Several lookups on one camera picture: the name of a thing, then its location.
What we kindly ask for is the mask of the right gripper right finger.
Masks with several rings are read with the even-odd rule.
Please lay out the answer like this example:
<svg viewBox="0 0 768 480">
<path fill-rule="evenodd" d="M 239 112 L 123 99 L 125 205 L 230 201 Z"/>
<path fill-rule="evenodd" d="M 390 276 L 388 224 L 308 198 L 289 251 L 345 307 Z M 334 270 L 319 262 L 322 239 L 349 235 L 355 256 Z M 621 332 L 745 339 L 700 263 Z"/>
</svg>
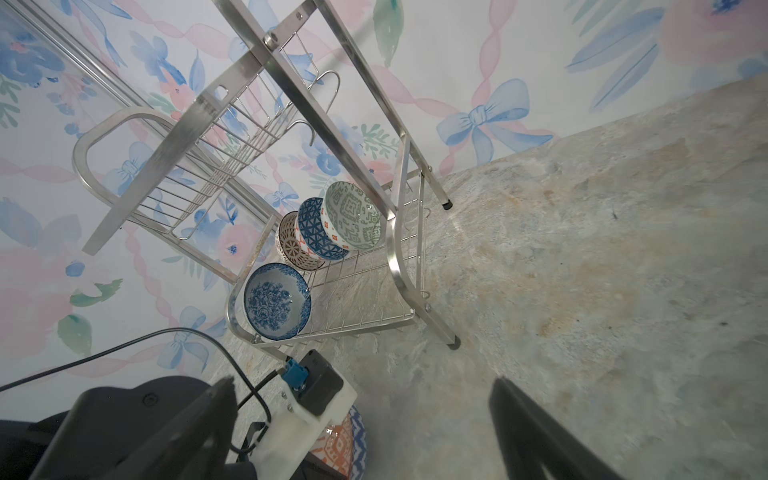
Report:
<svg viewBox="0 0 768 480">
<path fill-rule="evenodd" d="M 489 410 L 510 479 L 621 479 L 511 380 L 495 379 Z"/>
</svg>

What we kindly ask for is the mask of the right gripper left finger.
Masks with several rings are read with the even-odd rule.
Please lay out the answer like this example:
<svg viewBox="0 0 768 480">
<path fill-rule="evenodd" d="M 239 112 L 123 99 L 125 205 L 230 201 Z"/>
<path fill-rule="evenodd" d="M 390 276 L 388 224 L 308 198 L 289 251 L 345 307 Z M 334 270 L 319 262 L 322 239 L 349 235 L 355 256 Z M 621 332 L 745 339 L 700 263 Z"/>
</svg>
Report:
<svg viewBox="0 0 768 480">
<path fill-rule="evenodd" d="M 142 394 L 119 418 L 118 439 L 106 452 L 115 465 L 101 479 L 237 479 L 227 463 L 237 417 L 234 379 L 210 385 L 192 377 L 168 376 L 136 390 Z"/>
</svg>

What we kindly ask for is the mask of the blue white floral bowl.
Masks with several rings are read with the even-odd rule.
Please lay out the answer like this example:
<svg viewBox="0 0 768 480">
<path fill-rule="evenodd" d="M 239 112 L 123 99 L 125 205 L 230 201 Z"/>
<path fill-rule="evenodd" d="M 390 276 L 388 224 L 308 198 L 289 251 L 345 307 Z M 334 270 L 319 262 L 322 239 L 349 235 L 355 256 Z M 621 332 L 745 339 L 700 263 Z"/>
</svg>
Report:
<svg viewBox="0 0 768 480">
<path fill-rule="evenodd" d="M 257 268 L 244 287 L 244 311 L 250 325 L 263 338 L 288 340 L 308 324 L 312 299 L 303 276 L 283 263 Z"/>
</svg>

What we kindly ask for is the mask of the white maroon patterned bowl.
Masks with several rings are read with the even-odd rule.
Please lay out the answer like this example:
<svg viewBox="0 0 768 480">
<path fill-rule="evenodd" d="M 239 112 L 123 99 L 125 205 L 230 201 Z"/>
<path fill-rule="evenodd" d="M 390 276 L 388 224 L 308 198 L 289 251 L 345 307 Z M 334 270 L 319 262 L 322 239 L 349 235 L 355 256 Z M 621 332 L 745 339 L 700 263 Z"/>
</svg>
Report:
<svg viewBox="0 0 768 480">
<path fill-rule="evenodd" d="M 287 264 L 302 271 L 316 271 L 324 266 L 325 262 L 311 258 L 301 249 L 296 237 L 297 215 L 297 211 L 291 211 L 283 216 L 278 226 L 276 247 Z"/>
</svg>

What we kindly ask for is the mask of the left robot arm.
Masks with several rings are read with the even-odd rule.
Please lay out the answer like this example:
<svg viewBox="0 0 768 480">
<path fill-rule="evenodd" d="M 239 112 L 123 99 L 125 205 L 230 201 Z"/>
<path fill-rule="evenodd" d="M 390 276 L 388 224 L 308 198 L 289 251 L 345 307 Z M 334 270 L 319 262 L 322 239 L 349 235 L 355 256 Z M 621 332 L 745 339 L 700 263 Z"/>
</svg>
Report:
<svg viewBox="0 0 768 480">
<path fill-rule="evenodd" d="M 1 423 L 4 479 L 254 479 L 227 457 L 237 418 L 234 380 L 185 376 L 98 387 L 38 422 Z"/>
</svg>

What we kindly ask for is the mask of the dark blue patterned bowl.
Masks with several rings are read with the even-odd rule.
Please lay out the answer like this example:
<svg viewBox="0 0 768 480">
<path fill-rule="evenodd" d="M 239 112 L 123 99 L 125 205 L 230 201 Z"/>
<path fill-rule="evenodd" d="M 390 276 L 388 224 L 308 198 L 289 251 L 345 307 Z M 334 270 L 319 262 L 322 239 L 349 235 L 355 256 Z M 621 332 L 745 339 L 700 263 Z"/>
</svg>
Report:
<svg viewBox="0 0 768 480">
<path fill-rule="evenodd" d="M 321 197 L 311 197 L 299 207 L 296 228 L 300 247 L 315 260 L 342 260 L 349 251 L 336 245 L 326 233 L 321 218 L 322 202 Z"/>
</svg>

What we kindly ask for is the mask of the pale green patterned bowl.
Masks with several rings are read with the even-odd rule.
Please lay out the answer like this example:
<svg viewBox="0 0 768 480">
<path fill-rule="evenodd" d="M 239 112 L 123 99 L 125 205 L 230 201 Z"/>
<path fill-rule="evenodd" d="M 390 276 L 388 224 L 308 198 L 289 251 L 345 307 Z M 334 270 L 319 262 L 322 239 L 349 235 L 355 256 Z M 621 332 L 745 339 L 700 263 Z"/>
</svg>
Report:
<svg viewBox="0 0 768 480">
<path fill-rule="evenodd" d="M 379 210 L 353 183 L 331 184 L 322 200 L 320 215 L 326 235 L 345 250 L 371 250 L 382 240 Z"/>
</svg>

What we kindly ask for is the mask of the orange patterned bowl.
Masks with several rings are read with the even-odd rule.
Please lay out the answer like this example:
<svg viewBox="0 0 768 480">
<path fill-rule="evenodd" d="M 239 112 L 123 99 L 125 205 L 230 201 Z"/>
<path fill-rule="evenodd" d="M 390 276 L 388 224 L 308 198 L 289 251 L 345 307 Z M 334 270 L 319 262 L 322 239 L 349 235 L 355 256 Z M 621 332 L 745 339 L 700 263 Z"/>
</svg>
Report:
<svg viewBox="0 0 768 480">
<path fill-rule="evenodd" d="M 366 429 L 362 415 L 353 405 L 338 425 L 327 426 L 310 453 L 347 479 L 364 477 L 367 462 Z"/>
</svg>

